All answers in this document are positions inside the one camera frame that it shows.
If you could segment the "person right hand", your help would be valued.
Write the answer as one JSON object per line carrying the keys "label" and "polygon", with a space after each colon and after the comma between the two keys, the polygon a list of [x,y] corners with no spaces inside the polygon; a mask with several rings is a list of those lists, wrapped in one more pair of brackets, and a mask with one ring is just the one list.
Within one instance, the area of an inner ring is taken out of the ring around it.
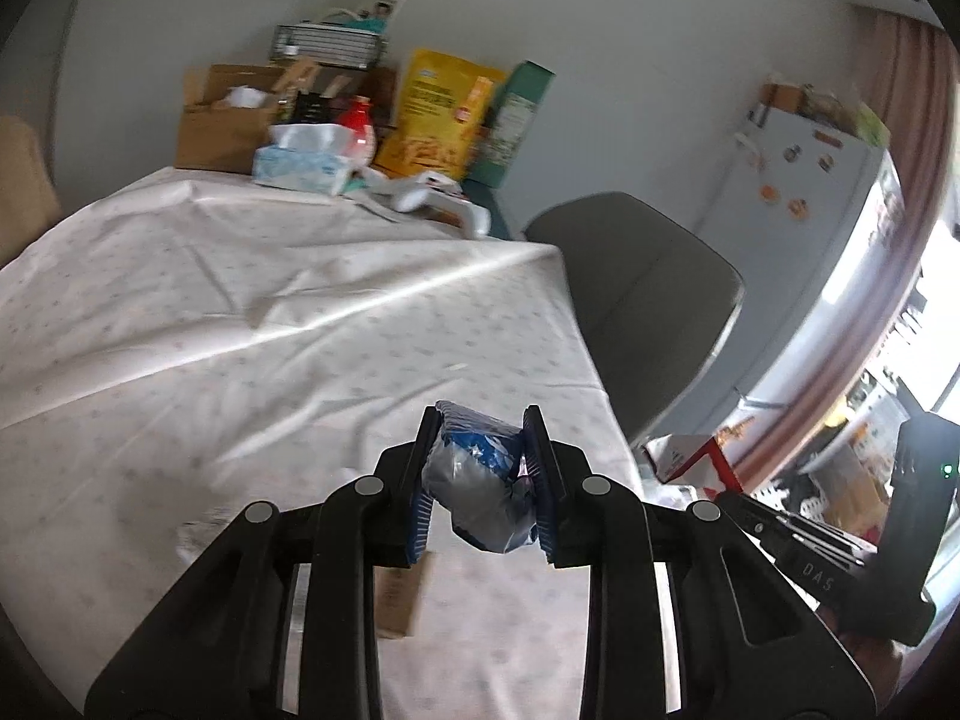
{"label": "person right hand", "polygon": [[854,632],[843,632],[839,627],[838,617],[825,605],[818,606],[817,616],[869,679],[877,700],[877,708],[883,709],[892,700],[900,681],[903,665],[903,650],[900,645],[889,639],[874,639]]}

